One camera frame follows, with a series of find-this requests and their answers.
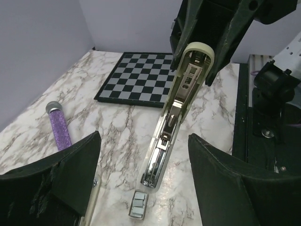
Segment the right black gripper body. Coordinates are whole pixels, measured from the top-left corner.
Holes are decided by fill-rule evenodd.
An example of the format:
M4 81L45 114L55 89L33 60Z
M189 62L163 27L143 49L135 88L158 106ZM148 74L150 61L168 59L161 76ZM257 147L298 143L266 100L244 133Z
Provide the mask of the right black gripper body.
M215 52L219 38L240 0L204 0L190 42L203 42ZM294 0L256 0L252 21L272 24L296 10Z

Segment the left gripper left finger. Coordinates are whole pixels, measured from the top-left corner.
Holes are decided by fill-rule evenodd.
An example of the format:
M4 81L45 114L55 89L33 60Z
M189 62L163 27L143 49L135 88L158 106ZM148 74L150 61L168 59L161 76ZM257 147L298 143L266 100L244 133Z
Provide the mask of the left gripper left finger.
M79 226L95 178L101 137L72 146L0 177L3 226Z

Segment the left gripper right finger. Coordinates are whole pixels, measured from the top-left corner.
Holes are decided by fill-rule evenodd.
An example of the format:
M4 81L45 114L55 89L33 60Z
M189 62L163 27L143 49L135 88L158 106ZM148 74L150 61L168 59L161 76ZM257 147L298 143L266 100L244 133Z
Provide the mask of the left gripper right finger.
M301 178L275 173L189 135L188 152L202 224L298 226Z

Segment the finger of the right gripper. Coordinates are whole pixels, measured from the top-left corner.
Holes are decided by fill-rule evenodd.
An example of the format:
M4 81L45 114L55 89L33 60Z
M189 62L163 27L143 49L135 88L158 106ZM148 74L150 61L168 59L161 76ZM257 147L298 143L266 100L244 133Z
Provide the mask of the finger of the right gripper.
M241 0L238 3L219 38L215 50L214 65L206 78L206 85L212 85L217 73L230 62L254 18L255 11L255 0Z
M183 0L177 17L173 21L170 44L173 60L170 69L176 70L181 57L198 22L203 0Z

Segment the stapler metal base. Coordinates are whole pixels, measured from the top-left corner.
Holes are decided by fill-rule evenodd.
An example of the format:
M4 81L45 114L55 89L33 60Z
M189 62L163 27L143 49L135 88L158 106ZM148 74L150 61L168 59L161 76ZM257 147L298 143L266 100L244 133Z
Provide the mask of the stapler metal base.
M98 174L96 174L93 181L93 186L90 194L89 203L87 206L87 211L85 216L81 218L79 226L90 226L92 221L92 216L95 210L97 198L100 191L100 186L101 186L101 177Z

